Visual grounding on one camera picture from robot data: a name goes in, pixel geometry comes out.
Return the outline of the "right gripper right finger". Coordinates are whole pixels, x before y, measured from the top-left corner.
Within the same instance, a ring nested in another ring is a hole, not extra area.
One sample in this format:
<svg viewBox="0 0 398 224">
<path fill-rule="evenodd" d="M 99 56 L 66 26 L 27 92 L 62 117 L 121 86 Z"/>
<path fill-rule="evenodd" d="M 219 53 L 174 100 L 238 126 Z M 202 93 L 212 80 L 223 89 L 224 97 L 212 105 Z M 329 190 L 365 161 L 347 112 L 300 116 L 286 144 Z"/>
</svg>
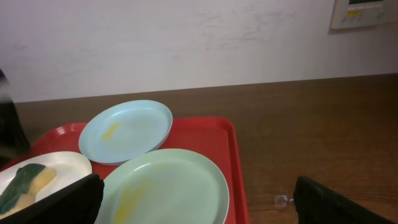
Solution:
<svg viewBox="0 0 398 224">
<path fill-rule="evenodd" d="M 395 224 L 306 176 L 296 181 L 294 204 L 298 224 Z"/>
</svg>

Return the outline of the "light blue plate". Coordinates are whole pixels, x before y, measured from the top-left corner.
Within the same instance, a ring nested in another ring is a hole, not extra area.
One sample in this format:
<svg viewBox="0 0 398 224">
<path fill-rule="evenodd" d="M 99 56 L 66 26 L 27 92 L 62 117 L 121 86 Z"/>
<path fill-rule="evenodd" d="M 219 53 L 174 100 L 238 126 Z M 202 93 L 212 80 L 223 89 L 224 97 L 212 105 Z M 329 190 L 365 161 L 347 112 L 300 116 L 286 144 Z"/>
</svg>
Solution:
<svg viewBox="0 0 398 224">
<path fill-rule="evenodd" d="M 78 147 L 87 159 L 118 166 L 158 149 L 173 123 L 170 109 L 152 100 L 127 101 L 91 119 L 80 134 Z"/>
</svg>

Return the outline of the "green and yellow sponge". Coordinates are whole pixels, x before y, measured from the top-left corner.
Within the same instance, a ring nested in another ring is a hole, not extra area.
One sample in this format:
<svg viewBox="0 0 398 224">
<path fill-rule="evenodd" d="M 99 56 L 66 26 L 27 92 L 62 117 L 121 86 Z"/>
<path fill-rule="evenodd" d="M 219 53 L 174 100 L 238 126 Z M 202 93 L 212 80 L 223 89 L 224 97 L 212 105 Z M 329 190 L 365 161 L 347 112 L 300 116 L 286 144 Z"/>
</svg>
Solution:
<svg viewBox="0 0 398 224">
<path fill-rule="evenodd" d="M 1 219 L 35 203 L 36 195 L 55 177 L 56 172 L 42 164 L 18 168 L 16 176 L 1 194 Z"/>
</svg>

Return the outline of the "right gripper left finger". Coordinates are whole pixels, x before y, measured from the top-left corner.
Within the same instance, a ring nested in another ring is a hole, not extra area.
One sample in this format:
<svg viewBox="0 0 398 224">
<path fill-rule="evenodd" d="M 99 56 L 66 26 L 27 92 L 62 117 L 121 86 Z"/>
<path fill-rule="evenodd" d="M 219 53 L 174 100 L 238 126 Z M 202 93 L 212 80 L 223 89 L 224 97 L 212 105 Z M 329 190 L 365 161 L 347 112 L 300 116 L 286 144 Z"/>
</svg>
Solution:
<svg viewBox="0 0 398 224">
<path fill-rule="evenodd" d="M 104 181 L 90 174 L 8 217 L 1 224 L 94 224 Z"/>
</svg>

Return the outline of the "white plate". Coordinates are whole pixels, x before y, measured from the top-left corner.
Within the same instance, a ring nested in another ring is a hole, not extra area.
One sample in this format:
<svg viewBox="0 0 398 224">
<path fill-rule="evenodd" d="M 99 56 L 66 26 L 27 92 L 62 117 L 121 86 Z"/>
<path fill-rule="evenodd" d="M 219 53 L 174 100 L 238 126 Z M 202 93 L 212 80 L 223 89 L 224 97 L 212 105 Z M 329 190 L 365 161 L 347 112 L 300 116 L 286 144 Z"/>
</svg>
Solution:
<svg viewBox="0 0 398 224">
<path fill-rule="evenodd" d="M 35 203 L 90 175 L 92 168 L 89 160 L 77 152 L 61 151 L 42 154 L 19 162 L 1 172 L 1 194 L 16 176 L 18 168 L 27 164 L 42 164 L 56 172 L 56 177 L 46 185 L 35 198 Z"/>
</svg>

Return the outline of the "light green plate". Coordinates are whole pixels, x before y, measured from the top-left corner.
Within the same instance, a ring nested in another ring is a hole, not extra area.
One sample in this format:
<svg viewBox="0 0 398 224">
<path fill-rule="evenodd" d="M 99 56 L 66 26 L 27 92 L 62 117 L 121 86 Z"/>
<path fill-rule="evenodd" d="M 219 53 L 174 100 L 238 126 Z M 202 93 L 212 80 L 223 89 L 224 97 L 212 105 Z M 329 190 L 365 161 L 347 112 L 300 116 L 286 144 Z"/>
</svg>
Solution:
<svg viewBox="0 0 398 224">
<path fill-rule="evenodd" d="M 229 188 L 209 158 L 161 149 L 131 159 L 104 180 L 96 223 L 224 224 Z"/>
</svg>

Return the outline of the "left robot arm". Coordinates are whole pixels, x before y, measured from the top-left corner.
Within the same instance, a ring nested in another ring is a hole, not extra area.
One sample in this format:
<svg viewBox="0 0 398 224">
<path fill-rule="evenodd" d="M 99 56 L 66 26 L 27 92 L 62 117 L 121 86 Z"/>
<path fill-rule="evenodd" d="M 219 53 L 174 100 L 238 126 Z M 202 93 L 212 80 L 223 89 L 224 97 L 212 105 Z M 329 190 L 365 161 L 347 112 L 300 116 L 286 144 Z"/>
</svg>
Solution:
<svg viewBox="0 0 398 224">
<path fill-rule="evenodd" d="M 8 94 L 9 81 L 1 70 L 1 168 L 13 159 L 29 153 L 16 106 Z"/>
</svg>

